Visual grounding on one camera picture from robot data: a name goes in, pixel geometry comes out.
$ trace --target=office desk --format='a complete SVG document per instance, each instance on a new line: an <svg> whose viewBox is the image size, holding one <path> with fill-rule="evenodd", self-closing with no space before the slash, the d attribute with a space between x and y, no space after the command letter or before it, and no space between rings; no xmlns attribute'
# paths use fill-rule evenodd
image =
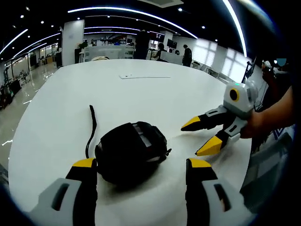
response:
<svg viewBox="0 0 301 226"><path fill-rule="evenodd" d="M121 79L125 76L141 78ZM13 199L30 211L47 186L85 159L93 105L97 128L90 156L108 131L137 121L157 126L172 148L155 174L133 190L118 193L98 175L96 225L186 225L186 158L196 157L196 150L221 126L196 132L180 129L193 116L222 104L225 87L200 70L150 60L103 60L60 68L33 98L16 130L9 160ZM251 140L240 139L218 155L200 158L240 189L250 149Z"/></svg>

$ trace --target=led strip light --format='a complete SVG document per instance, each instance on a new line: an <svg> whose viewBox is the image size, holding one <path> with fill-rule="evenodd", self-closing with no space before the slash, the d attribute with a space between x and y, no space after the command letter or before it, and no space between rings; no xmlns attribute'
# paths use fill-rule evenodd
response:
<svg viewBox="0 0 301 226"><path fill-rule="evenodd" d="M78 11L84 11L84 10L92 10L92 9L111 9L111 10L120 10L120 11L127 11L127 12L132 12L132 13L139 13L142 15L146 15L146 16L150 16L153 17L155 19L164 21L172 26L175 26L179 29L181 29L182 31L186 32L187 34L190 34L192 37L194 37L195 39L197 39L197 36L195 36L194 34L190 33L189 31L185 30L184 28L180 27L179 25L176 25L168 20L165 20L161 17L149 14L149 13L145 13L145 12L141 12L138 10L134 10L134 9L129 9L129 8L119 8L119 7L88 7L88 8L78 8L78 9L73 9L73 10L69 10L68 13L73 13L73 12L78 12Z"/></svg>
<svg viewBox="0 0 301 226"><path fill-rule="evenodd" d="M137 35L134 33L127 33L127 32L88 32L88 33L84 33L84 34L98 34L98 33L117 33L117 34L132 34L132 35Z"/></svg>
<svg viewBox="0 0 301 226"><path fill-rule="evenodd" d="M129 30L134 30L134 31L140 31L139 29L135 29L135 28L129 28L129 27L85 27L85 29L93 29L93 28L120 28L120 29L129 29Z"/></svg>
<svg viewBox="0 0 301 226"><path fill-rule="evenodd" d="M101 17L101 16L106 16L106 15L94 15L94 16L85 16L85 17ZM119 18L125 18L125 19L133 19L133 20L136 20L136 18L132 18L132 17L127 17L127 16L117 16L117 15L110 15L110 17L119 17ZM146 21L146 20L142 20L142 19L139 19L139 21L141 22L145 22L145 23L148 23L148 24L152 24L152 25L155 25L155 26L158 26L158 24L155 24L155 23L152 23L152 22L149 22L149 21ZM170 32L173 32L175 34L179 34L178 32L175 32L174 30L171 30L170 28L167 28L167 27L164 27L164 26L160 26L161 28L164 28L165 30L168 30Z"/></svg>
<svg viewBox="0 0 301 226"><path fill-rule="evenodd" d="M237 31L238 31L238 34L239 34L239 37L240 37L241 45L243 47L244 56L247 57L247 55L246 55L246 43L245 43L243 31L241 30L238 18L236 16L230 2L228 0L222 0L222 1L226 5L229 13L231 14L232 19L234 20L235 26L237 28Z"/></svg>
<svg viewBox="0 0 301 226"><path fill-rule="evenodd" d="M40 42L40 41L43 41L43 40L45 40L45 39L51 38L51 37L56 36L56 35L59 35L59 34L60 34L60 33L57 33L57 34L54 34L54 35L50 35L50 36L48 36L48 37L46 37L46 38L43 38L43 39L41 39L41 40L39 40L39 41L36 41L35 43L33 43L33 44L31 44L31 45L25 47L24 49L22 49L20 52L18 52L16 55L14 55L14 57L16 57L17 55L19 55L20 53L22 53L24 50L26 50L26 49L29 48L30 46L33 46L34 44L37 44L37 43Z"/></svg>
<svg viewBox="0 0 301 226"><path fill-rule="evenodd" d="M85 27L85 29L93 29L93 28L120 28L120 29L129 29L134 31L140 31L139 29L129 28L129 27Z"/></svg>
<svg viewBox="0 0 301 226"><path fill-rule="evenodd" d="M24 34L25 32L27 32L28 29L22 31L20 34L18 34L16 37L14 37L14 39L12 41L10 41L0 52L0 54L11 44L13 43L17 38L19 38L22 34Z"/></svg>
<svg viewBox="0 0 301 226"><path fill-rule="evenodd" d="M42 45L39 45L39 46L37 46L37 47L35 47L35 48L31 49L31 50L29 50L28 52L30 53L31 51L35 50L36 48L41 47L41 46L44 46L44 45L46 45L46 44L47 44L47 42L44 43L44 44L42 44Z"/></svg>

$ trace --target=cable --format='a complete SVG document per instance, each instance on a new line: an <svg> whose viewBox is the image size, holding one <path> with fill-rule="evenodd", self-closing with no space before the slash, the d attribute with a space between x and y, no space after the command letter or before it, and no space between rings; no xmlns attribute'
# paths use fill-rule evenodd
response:
<svg viewBox="0 0 301 226"><path fill-rule="evenodd" d="M91 116L92 116L92 134L90 139L88 140L88 143L86 145L86 158L89 158L89 145L91 143L92 138L94 137L95 134L95 130L97 127L97 122L96 122L96 118L95 118L95 112L94 112L94 108L92 105L90 105L90 110L91 110Z"/></svg>
<svg viewBox="0 0 301 226"><path fill-rule="evenodd" d="M255 106L255 104L254 104L254 106L253 106L255 110L256 110L257 107L259 107L260 105L262 105L262 100L263 100L263 98L264 98L264 94L265 94L267 85L268 85L268 84L266 83L266 84L265 84L265 87L264 87L263 95L262 95L262 97L261 97L261 100L260 100L259 104L258 104L257 106Z"/></svg>

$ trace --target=human hand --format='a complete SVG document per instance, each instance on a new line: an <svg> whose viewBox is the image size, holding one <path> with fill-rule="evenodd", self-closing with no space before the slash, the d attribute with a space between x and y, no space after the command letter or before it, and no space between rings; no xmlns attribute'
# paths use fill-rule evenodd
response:
<svg viewBox="0 0 301 226"><path fill-rule="evenodd" d="M262 113L252 112L248 124L240 132L241 138L252 138L264 133Z"/></svg>

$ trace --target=ceiling light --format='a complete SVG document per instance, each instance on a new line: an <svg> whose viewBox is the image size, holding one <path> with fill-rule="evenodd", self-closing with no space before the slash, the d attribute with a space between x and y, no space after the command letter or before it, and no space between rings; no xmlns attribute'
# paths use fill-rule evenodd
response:
<svg viewBox="0 0 301 226"><path fill-rule="evenodd" d="M161 21L164 21L172 26L175 26L179 29L181 29L182 31L186 32L187 34L190 34L192 37L196 38L197 39L197 36L195 36L194 34L190 33L189 31L185 30L184 28L180 27L179 25L176 25L168 20L165 20L161 17L158 17L158 16L155 16L155 15L152 15L152 14L149 14L149 13L145 13L145 12L141 12L141 11L138 11L138 10L134 10L134 9L129 9L129 8L119 8L119 7L88 7L88 8L78 8L78 9L73 9L73 10L69 10L68 13L73 13L73 12L78 12L78 11L84 11L84 10L92 10L92 9L111 9L111 10L121 10L121 11L127 11L127 12L132 12L132 13L138 13L138 14L142 14L142 15L145 15L145 16L150 16L150 17L153 17L155 19L158 19L158 20L161 20Z"/></svg>
<svg viewBox="0 0 301 226"><path fill-rule="evenodd" d="M229 1L228 0L222 0L222 1L226 5L228 11L230 12L230 14L232 16L232 19L234 20L235 26L237 28L237 31L238 31L238 34L239 34L239 37L240 37L241 45L243 47L244 56L247 57L247 55L246 55L246 43L245 43L243 31L241 30L238 18L236 16L231 4L229 3Z"/></svg>
<svg viewBox="0 0 301 226"><path fill-rule="evenodd" d="M46 42L46 43L44 43L44 44L42 44L42 45L36 46L35 48L33 48L33 49L29 50L28 52L30 53L31 51L35 50L36 48L38 48L38 47L41 47L41 46L44 46L44 45L46 45L46 44L47 44L47 42Z"/></svg>
<svg viewBox="0 0 301 226"><path fill-rule="evenodd" d="M155 33L155 34L161 34L161 33L158 33L158 32L152 32L152 31L150 31L151 33ZM161 35L164 35L164 34L161 34Z"/></svg>
<svg viewBox="0 0 301 226"><path fill-rule="evenodd" d="M127 33L127 32L88 32L88 33L84 33L84 34L98 34L98 33L117 33L117 34L132 34L132 35L137 35L134 33Z"/></svg>
<svg viewBox="0 0 301 226"><path fill-rule="evenodd" d="M46 38L43 38L43 39L41 39L41 40L39 40L39 41L34 42L33 44L31 44L31 45L25 47L24 49L22 49L20 52L18 52L16 55L14 55L14 57L16 57L18 54L22 53L24 50L26 50L26 49L29 48L30 46L33 46L34 44L37 44L37 43L40 42L40 41L43 41L43 40L48 39L48 38L51 38L51 37L56 36L56 35L58 35L58 34L60 34L60 33L57 33L57 34L54 34L54 35L50 35L50 36L48 36L48 37L46 37Z"/></svg>
<svg viewBox="0 0 301 226"><path fill-rule="evenodd" d="M0 54L8 47L11 43L13 43L17 38L19 38L22 34L24 34L24 33L27 32L27 31L28 31L28 29L22 31L20 34L18 34L16 37L14 37L13 40L10 41L10 42L9 42L9 43L1 50Z"/></svg>
<svg viewBox="0 0 301 226"><path fill-rule="evenodd" d="M85 27L85 29L92 29L92 28L120 28L120 29L129 29L134 31L140 31L139 29L129 28L129 27Z"/></svg>

